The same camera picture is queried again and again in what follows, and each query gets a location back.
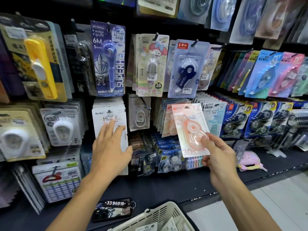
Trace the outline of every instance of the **right hand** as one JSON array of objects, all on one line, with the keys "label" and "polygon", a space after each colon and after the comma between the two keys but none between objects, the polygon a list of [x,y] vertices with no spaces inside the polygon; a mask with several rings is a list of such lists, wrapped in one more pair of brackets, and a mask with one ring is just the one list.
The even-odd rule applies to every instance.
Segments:
[{"label": "right hand", "polygon": [[218,192],[226,188],[226,184],[233,179],[239,179],[236,171],[235,152],[221,138],[206,133],[202,138],[203,145],[210,151],[210,155],[204,155],[202,165],[210,168],[211,183]]}]

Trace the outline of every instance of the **black shelf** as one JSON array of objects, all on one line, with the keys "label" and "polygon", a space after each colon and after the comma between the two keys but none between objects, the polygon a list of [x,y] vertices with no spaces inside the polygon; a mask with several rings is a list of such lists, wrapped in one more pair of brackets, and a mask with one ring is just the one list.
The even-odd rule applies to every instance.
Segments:
[{"label": "black shelf", "polygon": [[[258,154],[261,163],[264,164],[268,171],[265,172],[261,169],[245,172],[238,171],[244,183],[262,179],[285,170],[292,170],[294,167],[308,165],[308,154],[302,151],[284,150],[287,158],[276,158],[260,148],[252,149],[252,151]],[[213,194],[215,191],[210,182],[210,171],[208,168],[203,167],[196,170],[182,170],[167,174],[154,173],[148,177],[137,178],[134,174],[119,176],[107,188],[102,200],[131,197],[132,201],[136,202],[136,208],[133,210],[133,216],[136,216],[163,200],[173,199],[183,203],[194,198]],[[42,213],[37,215],[22,193],[16,200],[10,207],[0,209],[2,230],[43,231],[68,202],[68,200],[64,200],[47,204]],[[90,222],[87,230],[106,230],[110,226],[116,226],[125,220],[127,219],[95,224]]]}]

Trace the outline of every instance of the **shopping basket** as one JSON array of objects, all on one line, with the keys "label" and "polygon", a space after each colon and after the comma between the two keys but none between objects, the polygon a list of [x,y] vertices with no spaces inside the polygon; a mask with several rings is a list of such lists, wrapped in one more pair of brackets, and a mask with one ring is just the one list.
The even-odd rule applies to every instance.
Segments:
[{"label": "shopping basket", "polygon": [[179,231],[199,231],[195,223],[184,212],[176,201],[168,200],[128,221],[109,229],[108,231],[135,231],[136,228],[158,222],[157,231],[160,231],[168,220],[173,217]]}]

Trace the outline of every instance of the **blue bow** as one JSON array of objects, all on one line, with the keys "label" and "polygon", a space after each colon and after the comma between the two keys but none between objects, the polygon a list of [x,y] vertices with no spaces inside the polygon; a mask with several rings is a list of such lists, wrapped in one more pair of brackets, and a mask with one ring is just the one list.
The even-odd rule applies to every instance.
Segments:
[{"label": "blue bow", "polygon": [[160,51],[163,51],[163,49],[164,49],[164,45],[160,45],[160,44],[159,44],[159,42],[158,42],[158,41],[156,41],[156,43],[155,43],[155,48],[159,48],[159,49],[160,49]]}]

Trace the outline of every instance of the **red logo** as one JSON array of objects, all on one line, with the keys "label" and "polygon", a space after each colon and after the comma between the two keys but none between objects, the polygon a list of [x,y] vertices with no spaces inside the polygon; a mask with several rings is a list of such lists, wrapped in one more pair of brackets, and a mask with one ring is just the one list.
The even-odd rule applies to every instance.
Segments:
[{"label": "red logo", "polygon": [[188,49],[188,43],[181,43],[181,42],[179,42],[177,44],[177,48],[178,49]]},{"label": "red logo", "polygon": [[233,110],[234,104],[229,104],[228,110]]}]

